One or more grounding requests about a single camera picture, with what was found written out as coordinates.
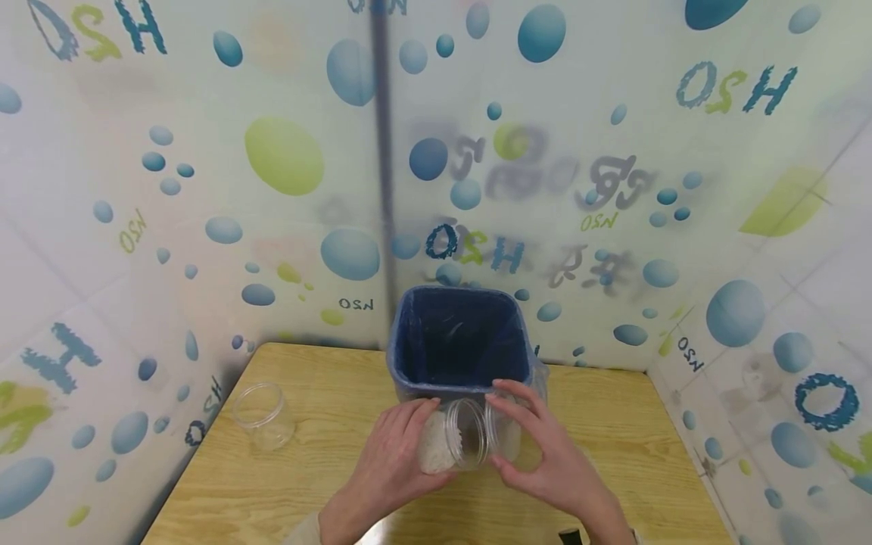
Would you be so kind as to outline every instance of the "clear plastic jar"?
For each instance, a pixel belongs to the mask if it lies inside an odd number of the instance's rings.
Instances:
[[[512,396],[503,397],[517,402]],[[474,470],[492,454],[499,454],[509,461],[518,457],[521,451],[521,427],[494,409],[484,398],[445,401],[439,406],[439,412],[442,416],[437,416],[437,423],[441,424],[441,433],[438,428],[425,429],[425,435],[432,437],[422,438],[424,452],[419,453],[419,459],[426,473],[448,469]]]

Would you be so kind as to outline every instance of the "wallpaper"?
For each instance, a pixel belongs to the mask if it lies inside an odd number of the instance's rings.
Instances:
[[[512,294],[544,361],[651,369],[737,540],[860,531],[870,12],[3,3],[0,535],[138,542],[259,344],[385,348],[422,283]],[[728,433],[770,400],[817,447]]]

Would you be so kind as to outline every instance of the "left hand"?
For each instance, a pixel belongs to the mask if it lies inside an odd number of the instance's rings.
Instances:
[[[418,464],[421,431],[438,407],[438,399],[415,399],[381,413],[351,478],[318,516],[322,545],[357,542],[376,522],[454,477],[428,475]]]

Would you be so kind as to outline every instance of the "trash can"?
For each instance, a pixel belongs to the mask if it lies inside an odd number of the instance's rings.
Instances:
[[[533,352],[518,303],[498,290],[409,289],[393,320],[387,366],[400,401],[472,398],[484,406],[495,378],[547,399],[548,368]]]

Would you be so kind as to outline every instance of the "wood grain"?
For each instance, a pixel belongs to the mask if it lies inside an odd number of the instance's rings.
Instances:
[[[294,437],[273,453],[255,451],[231,417],[236,396],[259,382],[282,387],[296,421]],[[552,367],[548,395],[646,543],[730,543],[644,374]],[[372,422],[396,403],[383,352],[261,346],[144,543],[280,543],[343,485]],[[519,463],[537,458],[525,436]],[[362,543],[559,544],[558,531],[578,526],[505,488],[488,467],[401,509]]]

